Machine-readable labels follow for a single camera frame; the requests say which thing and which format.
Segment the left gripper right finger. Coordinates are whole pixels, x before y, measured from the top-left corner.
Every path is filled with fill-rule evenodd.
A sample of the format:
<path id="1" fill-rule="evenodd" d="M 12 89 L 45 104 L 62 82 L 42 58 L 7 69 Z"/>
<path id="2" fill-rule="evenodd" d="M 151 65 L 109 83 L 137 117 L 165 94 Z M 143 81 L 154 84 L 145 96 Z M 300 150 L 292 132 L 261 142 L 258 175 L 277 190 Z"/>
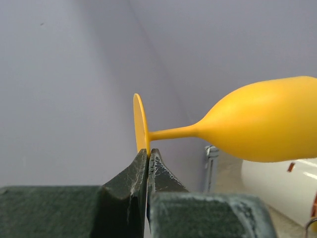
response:
<path id="1" fill-rule="evenodd" d="M 275 238 L 264 203 L 254 195 L 189 192 L 164 164 L 149 160 L 147 218 L 154 238 Z"/>

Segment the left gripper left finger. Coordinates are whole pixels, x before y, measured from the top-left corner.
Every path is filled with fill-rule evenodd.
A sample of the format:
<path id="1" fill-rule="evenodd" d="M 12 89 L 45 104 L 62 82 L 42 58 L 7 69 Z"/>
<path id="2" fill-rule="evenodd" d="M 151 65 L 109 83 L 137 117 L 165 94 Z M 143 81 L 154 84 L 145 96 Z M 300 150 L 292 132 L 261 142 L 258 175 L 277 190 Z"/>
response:
<path id="1" fill-rule="evenodd" d="M 6 186 L 0 189 L 3 238 L 141 238 L 144 236 L 148 158 L 103 185 Z"/>

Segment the orange wine glass front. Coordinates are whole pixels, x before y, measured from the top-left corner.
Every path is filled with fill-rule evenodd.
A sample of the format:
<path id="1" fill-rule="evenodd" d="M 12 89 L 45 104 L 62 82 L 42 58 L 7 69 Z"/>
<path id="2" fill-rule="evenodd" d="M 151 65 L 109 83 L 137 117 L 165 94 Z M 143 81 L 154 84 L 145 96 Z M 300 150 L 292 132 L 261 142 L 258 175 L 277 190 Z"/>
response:
<path id="1" fill-rule="evenodd" d="M 237 158 L 281 162 L 317 155 L 317 80 L 296 76 L 252 83 L 218 101 L 197 123 L 150 132 L 142 99 L 133 97 L 138 150 L 152 141 L 201 138 Z"/>

